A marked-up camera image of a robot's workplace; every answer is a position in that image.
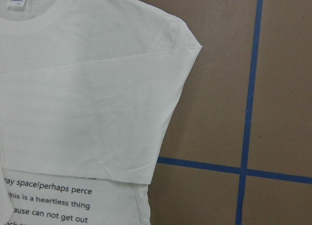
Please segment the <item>white long-sleeve printed shirt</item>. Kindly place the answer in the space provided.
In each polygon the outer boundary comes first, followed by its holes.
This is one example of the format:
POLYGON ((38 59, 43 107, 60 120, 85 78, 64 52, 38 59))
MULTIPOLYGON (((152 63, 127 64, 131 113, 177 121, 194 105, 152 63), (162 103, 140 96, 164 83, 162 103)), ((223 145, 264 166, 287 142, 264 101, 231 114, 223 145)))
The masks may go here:
POLYGON ((148 225, 201 45, 139 0, 0 0, 0 222, 148 225))

